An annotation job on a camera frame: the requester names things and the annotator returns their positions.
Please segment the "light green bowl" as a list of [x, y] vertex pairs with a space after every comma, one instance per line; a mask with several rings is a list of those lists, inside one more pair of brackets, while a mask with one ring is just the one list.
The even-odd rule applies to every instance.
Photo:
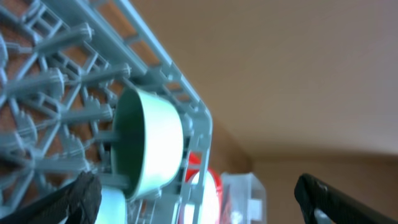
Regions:
[[111, 170], [128, 179], [125, 197], [148, 195], [169, 184], [183, 157], [183, 128], [175, 107], [139, 89], [125, 88], [116, 105]]

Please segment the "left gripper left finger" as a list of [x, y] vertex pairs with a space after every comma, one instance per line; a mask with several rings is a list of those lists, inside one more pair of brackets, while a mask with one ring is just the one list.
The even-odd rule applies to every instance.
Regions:
[[1, 218], [1, 224], [82, 223], [94, 224], [102, 185], [97, 175], [81, 172], [76, 180], [44, 198]]

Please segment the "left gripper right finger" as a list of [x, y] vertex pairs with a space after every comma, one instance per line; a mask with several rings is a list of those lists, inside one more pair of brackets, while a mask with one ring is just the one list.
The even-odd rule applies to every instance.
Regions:
[[305, 224], [395, 224], [394, 219], [307, 173], [298, 178], [294, 196], [300, 205]]

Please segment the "light blue bowl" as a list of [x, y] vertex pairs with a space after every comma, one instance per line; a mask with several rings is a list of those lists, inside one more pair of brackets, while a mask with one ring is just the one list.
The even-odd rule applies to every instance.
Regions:
[[101, 203], [95, 224], [126, 224], [127, 206], [122, 190], [102, 186]]

